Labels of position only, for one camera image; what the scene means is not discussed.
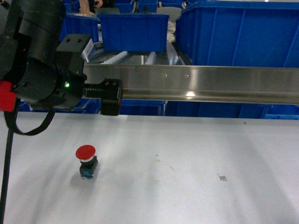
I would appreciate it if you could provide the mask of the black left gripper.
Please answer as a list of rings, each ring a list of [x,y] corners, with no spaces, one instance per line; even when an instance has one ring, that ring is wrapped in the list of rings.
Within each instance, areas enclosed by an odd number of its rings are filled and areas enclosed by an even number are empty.
[[[56,58],[50,66],[34,59],[14,62],[14,92],[32,106],[71,110],[83,96],[100,99],[100,113],[118,116],[123,97],[120,79],[104,79],[99,84],[84,84],[84,60]]]

